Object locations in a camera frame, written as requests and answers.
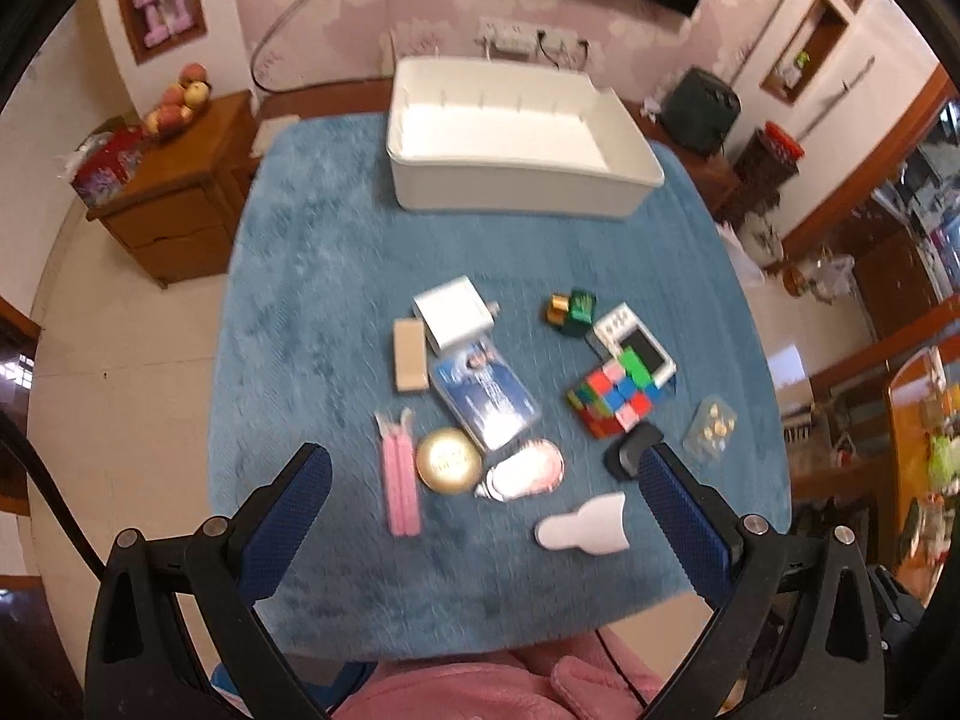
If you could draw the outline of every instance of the blue tablecloth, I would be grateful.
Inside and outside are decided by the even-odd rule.
[[[416,214],[397,205],[378,114],[311,119],[285,131],[251,189],[227,281],[209,428],[213,509],[232,514],[301,442],[333,459],[333,491],[277,595],[257,609],[280,647],[323,658],[480,652],[565,637],[686,589],[640,492],[628,485],[631,549],[546,552],[549,514],[617,490],[606,442],[563,393],[597,367],[583,341],[541,320],[551,292],[626,301],[680,369],[651,419],[680,442],[704,396],[738,413],[725,458],[690,461],[740,514],[784,529],[789,491],[770,374],[746,300],[688,175],[662,146],[666,183],[626,221],[547,215]],[[392,323],[413,295],[467,274],[501,304],[493,339],[539,400],[533,435],[555,442],[566,479],[511,504],[421,488],[424,532],[386,525],[375,410],[416,410],[419,436],[453,423],[435,394],[398,396]]]

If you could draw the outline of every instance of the blue and white package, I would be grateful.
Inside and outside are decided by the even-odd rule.
[[[501,449],[541,415],[486,336],[435,362],[430,381],[485,452]]]

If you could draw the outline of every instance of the rubik's cube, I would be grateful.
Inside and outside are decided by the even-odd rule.
[[[619,436],[634,429],[653,410],[659,398],[653,377],[632,349],[594,370],[566,399],[597,439]]]

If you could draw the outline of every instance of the pink clothing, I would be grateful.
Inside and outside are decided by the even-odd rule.
[[[612,631],[601,634],[651,701],[661,680]],[[381,664],[335,720],[635,720],[641,713],[591,632],[520,650]]]

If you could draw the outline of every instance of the red gift box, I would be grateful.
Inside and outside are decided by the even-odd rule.
[[[91,148],[70,184],[80,199],[93,208],[117,194],[133,178],[142,153],[143,131],[140,127],[122,127],[107,135],[106,142],[99,148]]]

